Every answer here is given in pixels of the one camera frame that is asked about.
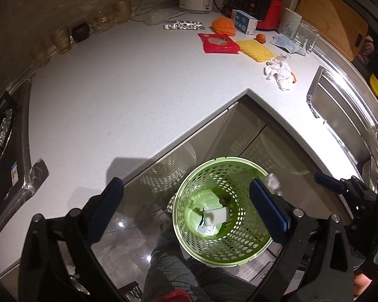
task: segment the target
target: stainless steel sink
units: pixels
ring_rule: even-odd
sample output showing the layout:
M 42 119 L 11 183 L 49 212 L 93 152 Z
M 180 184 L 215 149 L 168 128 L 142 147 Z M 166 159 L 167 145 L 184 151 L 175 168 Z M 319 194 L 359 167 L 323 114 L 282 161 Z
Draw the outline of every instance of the stainless steel sink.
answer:
M 322 118 L 367 185 L 378 180 L 378 120 L 363 95 L 341 74 L 319 67 L 307 103 Z

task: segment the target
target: white mug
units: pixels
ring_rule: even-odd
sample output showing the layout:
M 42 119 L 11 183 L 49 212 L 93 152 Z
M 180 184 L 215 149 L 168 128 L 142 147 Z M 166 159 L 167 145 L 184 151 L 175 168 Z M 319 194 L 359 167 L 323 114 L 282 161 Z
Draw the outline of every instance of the white mug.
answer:
M 277 31 L 292 40 L 297 33 L 297 29 L 299 24 L 301 23 L 301 20 L 301 15 L 290 10 L 289 8 L 285 8 Z

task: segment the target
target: person's leg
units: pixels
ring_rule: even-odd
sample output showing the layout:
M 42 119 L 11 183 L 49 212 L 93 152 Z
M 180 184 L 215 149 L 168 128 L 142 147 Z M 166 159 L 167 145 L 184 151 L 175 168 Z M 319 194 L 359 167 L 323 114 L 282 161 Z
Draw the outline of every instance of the person's leg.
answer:
M 190 270 L 213 301 L 244 302 L 256 289 L 251 283 L 234 277 L 222 268 L 212 268 L 196 259 L 188 260 Z
M 158 238 L 151 254 L 141 301 L 150 302 L 176 289 L 186 291 L 193 302 L 210 302 L 210 297 L 190 271 L 171 227 Z

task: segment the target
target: white cloth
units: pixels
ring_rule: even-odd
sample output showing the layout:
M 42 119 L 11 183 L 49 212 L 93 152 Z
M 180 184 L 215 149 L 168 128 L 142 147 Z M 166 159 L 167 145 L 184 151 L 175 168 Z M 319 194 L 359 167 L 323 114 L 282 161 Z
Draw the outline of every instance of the white cloth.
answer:
M 267 66 L 264 69 L 267 80 L 276 75 L 277 84 L 283 91 L 289 90 L 293 82 L 293 75 L 291 75 L 290 66 L 286 62 L 286 58 L 286 55 L 274 57 L 266 62 Z

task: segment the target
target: cardboard box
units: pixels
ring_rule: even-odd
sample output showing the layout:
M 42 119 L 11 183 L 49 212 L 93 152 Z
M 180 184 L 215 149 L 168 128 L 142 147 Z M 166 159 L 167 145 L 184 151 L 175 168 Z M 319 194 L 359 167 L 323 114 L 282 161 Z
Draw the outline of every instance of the cardboard box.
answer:
M 248 35 L 254 35 L 258 20 L 241 10 L 233 10 L 231 20 L 234 22 L 236 29 Z

